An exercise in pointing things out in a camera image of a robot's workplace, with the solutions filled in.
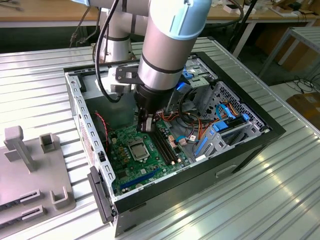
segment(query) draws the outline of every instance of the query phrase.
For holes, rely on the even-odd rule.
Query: cardboard box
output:
[[[301,2],[301,7],[300,9],[302,10],[309,10],[311,4],[314,2],[314,0],[303,0]]]
[[[286,102],[320,130],[320,93],[296,94]]]

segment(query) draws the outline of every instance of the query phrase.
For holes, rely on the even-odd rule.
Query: ventilation grille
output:
[[[204,119],[209,118],[216,120],[218,118],[216,113],[217,105],[223,104],[225,101],[228,101],[229,103],[231,103],[231,105],[238,114],[248,114],[248,116],[250,117],[250,121],[256,124],[259,127],[259,129],[264,126],[263,122],[260,121],[245,104],[239,103],[238,97],[232,94],[231,90],[229,90],[229,88],[223,82],[218,82],[215,85],[213,95],[210,99],[210,103],[207,105],[207,108],[204,110],[202,114],[202,117]],[[221,116],[225,114],[222,107],[219,107],[219,113]]]

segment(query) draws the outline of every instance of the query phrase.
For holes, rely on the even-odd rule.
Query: blue latch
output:
[[[232,119],[235,119],[236,117],[233,116],[233,114],[230,112],[229,108],[226,107],[226,105],[224,104],[218,104],[216,107],[215,107],[215,113],[216,115],[218,116],[218,118],[221,120],[221,115],[220,115],[220,112],[219,112],[219,107],[222,107],[223,110],[225,111],[225,113],[227,114],[227,116],[229,118],[232,118]]]
[[[183,75],[184,78],[187,79],[187,80],[190,80],[190,79],[192,79],[192,78],[194,77],[191,73],[189,73],[189,72],[187,71],[186,66],[184,66],[184,68],[183,68],[182,75]]]
[[[212,125],[212,127],[216,132],[219,132],[219,131],[221,131],[223,129],[226,129],[228,127],[228,125],[224,121],[221,121],[221,122],[214,123]]]
[[[250,120],[249,115],[246,114],[246,113],[242,114],[242,117],[243,117],[243,119],[244,119],[246,122],[248,122],[248,121]]]

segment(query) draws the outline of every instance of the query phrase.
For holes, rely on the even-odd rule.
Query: black ram slot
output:
[[[176,161],[176,155],[173,152],[172,147],[168,144],[168,142],[166,141],[165,137],[162,135],[162,133],[160,132],[160,130],[157,128],[156,129],[157,135],[158,137],[163,141],[163,146],[165,147],[167,153],[170,155],[171,161]]]
[[[150,134],[150,137],[164,159],[166,165],[170,165],[172,161],[176,161],[176,156],[168,145],[167,141],[162,136],[160,130],[156,127],[155,131]]]

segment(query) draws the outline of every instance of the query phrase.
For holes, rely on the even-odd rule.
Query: metal sheet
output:
[[[132,48],[136,56],[141,54],[141,43]],[[319,131],[217,42],[199,38],[194,50],[207,52],[287,132],[242,171],[119,239],[318,239]],[[102,224],[92,196],[89,168],[61,82],[63,67],[90,64],[91,54],[91,48],[82,47],[0,55],[0,129],[21,124],[27,139],[57,133],[76,199],[74,210],[10,239],[113,239],[112,226]]]

